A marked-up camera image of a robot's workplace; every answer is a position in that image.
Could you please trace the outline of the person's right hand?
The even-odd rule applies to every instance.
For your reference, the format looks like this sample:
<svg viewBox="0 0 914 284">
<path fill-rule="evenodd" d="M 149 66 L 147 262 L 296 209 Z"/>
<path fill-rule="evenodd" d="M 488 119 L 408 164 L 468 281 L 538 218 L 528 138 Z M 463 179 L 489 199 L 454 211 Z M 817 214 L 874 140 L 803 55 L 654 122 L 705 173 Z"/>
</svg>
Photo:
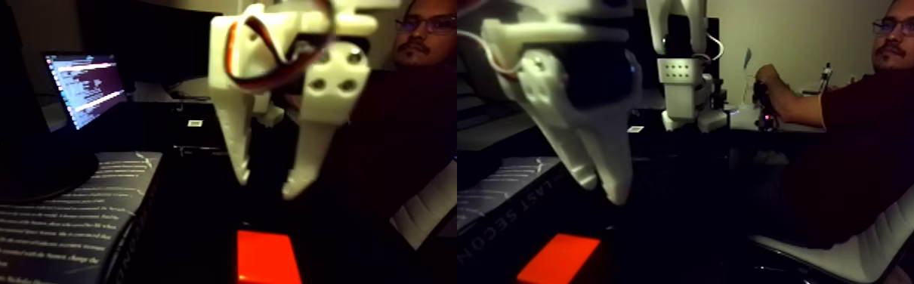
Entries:
<svg viewBox="0 0 914 284">
<path fill-rule="evenodd" d="M 780 87 L 785 87 L 785 84 L 776 67 L 773 64 L 763 65 L 755 72 L 753 100 L 764 106 L 768 103 L 775 103 L 775 97 L 779 94 Z"/>
</svg>

